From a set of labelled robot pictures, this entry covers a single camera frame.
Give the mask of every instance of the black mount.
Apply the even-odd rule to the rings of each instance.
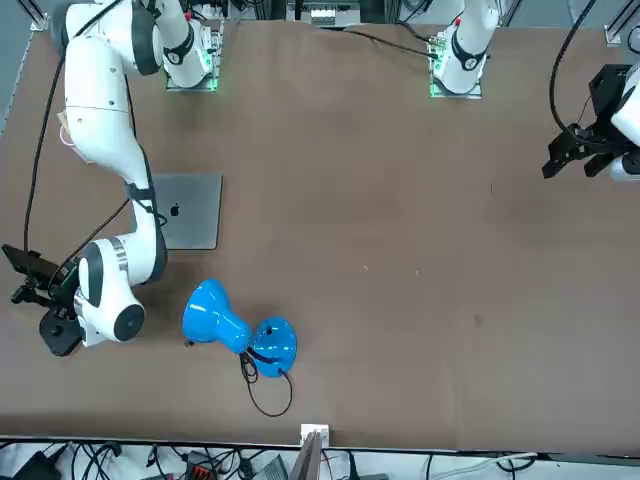
[[[587,177],[595,177],[621,155],[635,156],[638,147],[625,137],[611,123],[611,117],[624,105],[622,92],[631,65],[605,65],[589,82],[591,102],[596,114],[596,121],[587,128],[580,128],[577,123],[568,126],[578,138],[602,146],[590,146],[577,142],[576,139],[561,132],[549,144],[549,161],[542,167],[544,178],[555,177],[569,162],[593,157],[584,165]]]
[[[82,330],[73,308],[73,296],[78,288],[78,262],[58,269],[55,263],[40,258],[38,252],[26,253],[6,244],[2,245],[2,251],[13,269],[27,277],[11,295],[11,302],[37,303],[46,308],[48,311],[40,320],[40,336],[54,355],[69,355],[82,340]]]

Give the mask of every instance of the silver laptop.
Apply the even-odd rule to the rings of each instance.
[[[213,249],[218,244],[221,173],[152,175],[162,234],[169,250]]]

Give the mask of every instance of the lamp base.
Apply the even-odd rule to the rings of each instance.
[[[256,329],[253,350],[271,363],[254,357],[256,368],[265,377],[279,377],[291,370],[296,359],[298,343],[296,332],[282,317],[269,317]]]

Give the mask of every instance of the table surface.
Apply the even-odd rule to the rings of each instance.
[[[362,28],[420,46],[400,27]],[[219,247],[170,253],[162,279],[136,290],[148,317],[129,344],[55,358],[42,309],[0,302],[0,429],[296,443],[301,423],[326,423],[340,446],[637,452],[640,190],[577,163],[540,172],[565,35],[498,30],[481,101],[430,99],[422,57],[279,22],[235,29],[215,95],[132,79],[152,169],[223,172]],[[615,59],[602,32],[577,34],[557,85],[567,122]],[[36,35],[0,139],[14,245],[56,62]],[[54,261],[122,201],[119,178],[60,143],[62,97],[31,223],[31,248]],[[208,276],[252,325],[295,326],[284,417],[255,410],[223,346],[183,346],[183,307]],[[0,262],[3,298],[21,281]],[[284,380],[255,392],[265,409],[286,402]]]

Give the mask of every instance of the blue lamp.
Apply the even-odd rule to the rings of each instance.
[[[231,311],[227,292],[214,278],[202,282],[191,294],[182,331],[190,343],[219,341],[237,355],[250,355],[258,371],[267,377],[287,373],[296,359],[296,333],[287,320],[269,317],[251,335],[251,328]]]

